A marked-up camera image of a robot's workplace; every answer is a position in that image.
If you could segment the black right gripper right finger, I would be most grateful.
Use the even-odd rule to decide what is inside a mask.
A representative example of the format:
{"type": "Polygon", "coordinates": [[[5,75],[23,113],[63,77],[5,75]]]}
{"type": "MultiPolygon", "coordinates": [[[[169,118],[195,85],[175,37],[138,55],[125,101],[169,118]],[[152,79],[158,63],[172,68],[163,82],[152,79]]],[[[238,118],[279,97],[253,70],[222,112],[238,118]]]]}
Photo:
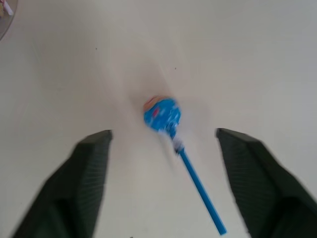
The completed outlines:
{"type": "Polygon", "coordinates": [[[216,130],[235,202],[251,238],[317,238],[317,202],[258,139],[216,130]]]}

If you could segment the blue lollipop blue stick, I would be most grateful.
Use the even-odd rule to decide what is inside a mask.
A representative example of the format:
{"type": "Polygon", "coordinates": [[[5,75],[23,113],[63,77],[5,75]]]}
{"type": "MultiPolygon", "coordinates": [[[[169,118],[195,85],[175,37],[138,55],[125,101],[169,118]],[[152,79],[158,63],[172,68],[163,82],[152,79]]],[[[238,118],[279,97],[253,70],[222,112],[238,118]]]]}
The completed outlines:
{"type": "Polygon", "coordinates": [[[154,96],[143,105],[143,114],[147,127],[157,133],[164,133],[169,136],[175,153],[182,159],[218,233],[221,236],[225,235],[227,229],[191,164],[182,140],[177,135],[177,127],[181,119],[181,109],[177,101],[168,96],[154,96]]]}

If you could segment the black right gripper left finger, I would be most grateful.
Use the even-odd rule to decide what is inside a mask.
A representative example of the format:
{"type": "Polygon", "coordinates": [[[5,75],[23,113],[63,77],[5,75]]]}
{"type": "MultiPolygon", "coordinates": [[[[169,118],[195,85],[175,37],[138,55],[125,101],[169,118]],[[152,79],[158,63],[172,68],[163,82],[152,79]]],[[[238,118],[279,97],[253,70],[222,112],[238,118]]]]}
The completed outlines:
{"type": "Polygon", "coordinates": [[[79,141],[45,181],[12,238],[93,238],[111,141],[111,130],[79,141]]]}

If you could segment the lollipop with white stick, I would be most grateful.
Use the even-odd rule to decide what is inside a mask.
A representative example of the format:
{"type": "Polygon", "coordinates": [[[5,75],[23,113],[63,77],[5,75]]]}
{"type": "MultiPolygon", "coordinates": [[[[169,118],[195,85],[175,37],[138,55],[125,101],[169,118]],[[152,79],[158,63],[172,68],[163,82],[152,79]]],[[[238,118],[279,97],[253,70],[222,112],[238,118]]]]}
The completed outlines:
{"type": "Polygon", "coordinates": [[[4,16],[4,12],[7,12],[8,15],[12,16],[14,14],[13,10],[9,6],[6,0],[0,0],[0,17],[4,16]]]}

